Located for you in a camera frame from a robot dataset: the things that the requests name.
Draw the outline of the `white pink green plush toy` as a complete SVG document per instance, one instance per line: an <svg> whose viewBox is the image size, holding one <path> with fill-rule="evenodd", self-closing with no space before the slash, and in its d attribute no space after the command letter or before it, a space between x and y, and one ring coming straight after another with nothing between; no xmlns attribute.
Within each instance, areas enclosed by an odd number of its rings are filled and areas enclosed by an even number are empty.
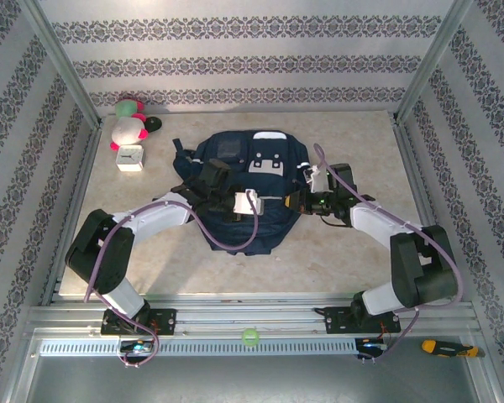
<svg viewBox="0 0 504 403"><path fill-rule="evenodd" d="M142 102L122 99L114 109L118 120L111 132L111 150L118 151L121 146L136 145L148 138L149 131L145 128L147 117Z"/></svg>

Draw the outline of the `white cube clock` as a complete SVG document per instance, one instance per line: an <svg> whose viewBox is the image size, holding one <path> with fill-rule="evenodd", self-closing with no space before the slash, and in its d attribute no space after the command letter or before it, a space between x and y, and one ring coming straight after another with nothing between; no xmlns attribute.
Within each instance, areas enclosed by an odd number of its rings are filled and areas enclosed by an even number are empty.
<svg viewBox="0 0 504 403"><path fill-rule="evenodd" d="M118 148L115 164L122 172L140 172L144 168L144 148L140 144Z"/></svg>

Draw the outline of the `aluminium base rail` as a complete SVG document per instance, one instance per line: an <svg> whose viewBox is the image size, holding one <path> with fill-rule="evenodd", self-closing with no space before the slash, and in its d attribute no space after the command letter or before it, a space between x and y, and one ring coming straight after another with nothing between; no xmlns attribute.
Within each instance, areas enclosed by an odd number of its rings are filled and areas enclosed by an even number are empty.
<svg viewBox="0 0 504 403"><path fill-rule="evenodd" d="M154 308L176 310L176 338L235 339L253 328L262 338L311 338L325 335L324 320L315 311L326 306L347 306L350 294L339 293L222 293L151 295ZM97 338L105 306L58 295L48 306L29 309L25 337ZM460 302L446 309L427 309L413 321L403 312L400 322L411 336L465 336L481 330L475 308Z"/></svg>

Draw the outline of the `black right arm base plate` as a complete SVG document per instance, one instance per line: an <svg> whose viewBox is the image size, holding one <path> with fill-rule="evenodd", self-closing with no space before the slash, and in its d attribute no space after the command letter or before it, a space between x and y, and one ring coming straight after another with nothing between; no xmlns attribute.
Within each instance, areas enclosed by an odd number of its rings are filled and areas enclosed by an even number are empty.
<svg viewBox="0 0 504 403"><path fill-rule="evenodd" d="M314 308L323 318L327 334L399 333L399 318L393 312L372 316L366 311L355 313L348 306Z"/></svg>

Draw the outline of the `aluminium side rail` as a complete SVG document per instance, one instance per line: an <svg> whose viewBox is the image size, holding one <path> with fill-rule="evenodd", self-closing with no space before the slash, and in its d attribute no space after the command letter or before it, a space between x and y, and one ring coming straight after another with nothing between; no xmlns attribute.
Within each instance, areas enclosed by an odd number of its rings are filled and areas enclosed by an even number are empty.
<svg viewBox="0 0 504 403"><path fill-rule="evenodd" d="M430 202L428 194L426 193L425 180L418 169L417 157L414 155L410 144L410 136L407 134L404 127L401 127L395 121L391 123L391 127L395 135L400 156L402 157L404 169L407 173L407 179L417 208L419 222L424 227L436 224L437 220L433 215L432 202ZM438 263L444 263L445 270L442 271L442 276L446 279L445 273L449 274L455 293L452 296L445 296L444 298L440 298L434 302L422 304L419 308L421 310L451 309L462 300L464 293L463 279L461 273L459 272L459 268L454 261L451 249L446 249L442 245L437 244L433 245L432 249L438 255L436 261Z"/></svg>
<svg viewBox="0 0 504 403"><path fill-rule="evenodd" d="M37 306L48 306L53 301L55 287L63 276L65 270L65 255L69 248L76 230L76 223L79 219L83 201L87 191L87 185L92 172L93 163L97 153L97 147L102 135L104 121L102 120L90 133L85 149L81 156L78 170L73 183L64 221L60 228L57 244L53 250L50 267L45 277L42 293Z"/></svg>

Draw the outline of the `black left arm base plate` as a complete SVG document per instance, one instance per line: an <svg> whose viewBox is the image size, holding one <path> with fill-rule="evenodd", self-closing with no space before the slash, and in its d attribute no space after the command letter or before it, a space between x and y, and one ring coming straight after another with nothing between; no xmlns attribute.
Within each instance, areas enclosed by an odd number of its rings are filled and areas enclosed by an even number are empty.
<svg viewBox="0 0 504 403"><path fill-rule="evenodd" d="M143 318L143 325L157 335L171 336L174 334L176 325L175 309L151 309ZM103 314L100 333L102 336L144 336L148 334L147 331L126 322L110 309L107 309Z"/></svg>

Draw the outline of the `yellow and black screwdriver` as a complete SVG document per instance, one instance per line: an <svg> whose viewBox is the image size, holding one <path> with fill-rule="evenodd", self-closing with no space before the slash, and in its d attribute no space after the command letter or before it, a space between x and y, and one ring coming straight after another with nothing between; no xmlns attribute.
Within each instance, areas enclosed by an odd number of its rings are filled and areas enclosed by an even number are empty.
<svg viewBox="0 0 504 403"><path fill-rule="evenodd" d="M486 356L486 353L476 346L433 339L424 340L422 343L422 350L431 355L443 358L484 358Z"/></svg>

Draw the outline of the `navy blue backpack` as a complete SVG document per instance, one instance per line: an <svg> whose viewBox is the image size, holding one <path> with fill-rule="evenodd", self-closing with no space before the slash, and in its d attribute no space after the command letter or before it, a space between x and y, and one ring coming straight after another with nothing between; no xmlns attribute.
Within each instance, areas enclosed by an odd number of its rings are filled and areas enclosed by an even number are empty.
<svg viewBox="0 0 504 403"><path fill-rule="evenodd" d="M278 130L222 131L195 149L184 149L179 139L174 139L173 144L173 167L184 181L198 177L209 160L219 160L231 170L223 183L224 190L251 189L263 203L257 230L252 215L216 211L202 214L202 223L213 236L207 241L211 249L220 250L217 243L235 247L254 236L240 252L246 256L270 254L299 218L298 212L286 207L285 198L305 187L304 170L310 166L307 147Z"/></svg>

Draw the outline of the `aluminium frame post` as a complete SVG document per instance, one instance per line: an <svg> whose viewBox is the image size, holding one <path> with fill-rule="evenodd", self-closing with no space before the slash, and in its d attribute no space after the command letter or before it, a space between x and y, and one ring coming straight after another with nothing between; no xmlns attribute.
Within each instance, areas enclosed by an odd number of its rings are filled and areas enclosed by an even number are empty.
<svg viewBox="0 0 504 403"><path fill-rule="evenodd" d="M101 118L82 85L74 65L59 41L52 24L39 4L39 0L18 0L18 3L31 28L45 47L54 67L67 85L77 106L81 109L83 116L92 128L98 127Z"/></svg>
<svg viewBox="0 0 504 403"><path fill-rule="evenodd" d="M394 122L398 126L401 126L407 120L413 106L426 86L428 78L437 68L444 51L448 47L449 41L454 36L473 2L474 0L453 0L443 22L438 27L438 31L426 55L417 68L415 76L408 85L399 107L393 113Z"/></svg>

